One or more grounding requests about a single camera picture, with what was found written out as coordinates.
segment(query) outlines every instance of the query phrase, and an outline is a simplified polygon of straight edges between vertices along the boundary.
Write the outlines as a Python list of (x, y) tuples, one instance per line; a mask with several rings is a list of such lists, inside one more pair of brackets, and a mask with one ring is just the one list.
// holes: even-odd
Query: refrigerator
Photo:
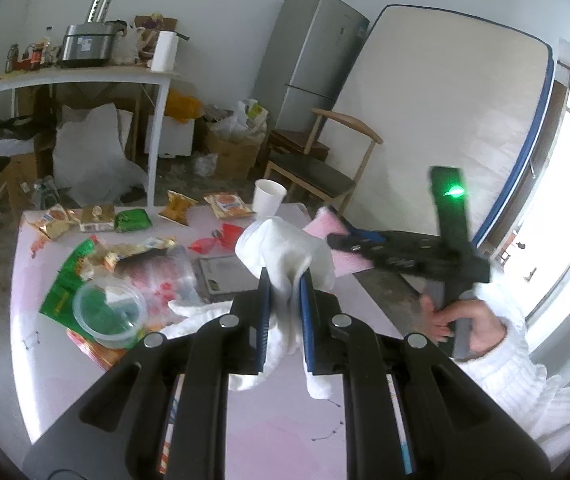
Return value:
[(252, 92), (268, 128), (309, 131), (312, 108), (332, 109), (368, 25), (340, 0), (284, 1)]

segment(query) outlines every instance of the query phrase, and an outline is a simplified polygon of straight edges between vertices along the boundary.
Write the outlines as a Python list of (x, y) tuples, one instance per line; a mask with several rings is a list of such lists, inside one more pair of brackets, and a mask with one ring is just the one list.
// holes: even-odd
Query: white table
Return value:
[[(208, 206), (188, 212), (194, 228), (177, 226), (150, 208), (153, 233), (100, 235), (107, 242), (140, 240), (151, 234), (174, 235), (188, 245), (220, 226)], [(303, 206), (284, 204), (279, 216), (299, 227), (309, 222)], [(26, 213), (28, 218), (37, 215)], [(249, 220), (236, 221), (248, 225)], [(30, 245), (36, 231), (23, 224), (12, 277), (10, 325), (12, 362), (18, 402), (27, 432), (35, 442), (103, 371), (66, 336), (65, 328), (38, 313), (60, 265), (86, 235), (76, 232), (51, 242), (33, 260)], [(344, 312), (369, 323), (377, 332), (400, 337), (353, 276), (336, 281), (332, 291)], [(228, 399), (226, 477), (228, 480), (346, 478), (344, 412), (340, 377), (330, 378), (331, 401), (311, 399), (306, 390), (302, 355), (286, 357), (268, 380)]]
[(12, 116), (15, 110), (15, 90), (27, 86), (50, 85), (59, 83), (117, 82), (158, 85), (152, 138), (149, 147), (147, 205), (154, 205), (156, 190), (156, 166), (158, 164), (158, 145), (161, 140), (162, 117), (172, 79), (178, 77), (175, 72), (152, 72), (139, 66), (104, 66), (95, 68), (43, 68), (35, 72), (20, 72), (2, 76), (0, 92), (12, 91)]

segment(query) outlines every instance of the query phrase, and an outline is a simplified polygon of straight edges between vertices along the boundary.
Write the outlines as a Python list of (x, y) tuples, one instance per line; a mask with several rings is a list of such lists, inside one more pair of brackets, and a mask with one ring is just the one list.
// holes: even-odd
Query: mattress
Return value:
[[(548, 44), (443, 9), (382, 10), (338, 96), (383, 139), (345, 216), (357, 227), (437, 233), (430, 166), (462, 168), (479, 244), (509, 199), (545, 114)], [(353, 176), (369, 139), (328, 121), (327, 163)]]

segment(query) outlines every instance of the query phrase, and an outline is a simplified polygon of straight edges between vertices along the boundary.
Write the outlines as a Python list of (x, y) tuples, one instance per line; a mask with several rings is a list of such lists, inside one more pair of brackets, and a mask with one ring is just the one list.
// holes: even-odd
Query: clear plastic lid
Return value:
[(87, 333), (97, 339), (118, 341), (131, 338), (145, 323), (145, 298), (124, 280), (91, 280), (74, 296), (74, 317)]

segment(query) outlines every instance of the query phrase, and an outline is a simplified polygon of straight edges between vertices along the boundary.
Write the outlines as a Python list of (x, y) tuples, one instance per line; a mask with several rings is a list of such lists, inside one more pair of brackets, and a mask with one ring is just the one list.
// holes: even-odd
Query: green snack bag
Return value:
[(74, 317), (72, 300), (76, 290), (84, 283), (78, 275), (80, 261), (91, 253), (97, 245), (95, 238), (87, 238), (78, 245), (60, 267), (54, 284), (45, 296), (40, 313), (50, 317), (63, 326), (79, 333), (85, 339), (93, 341), (94, 338), (83, 330)]
[(130, 233), (142, 231), (152, 226), (152, 221), (144, 209), (129, 209), (116, 215), (116, 232)]

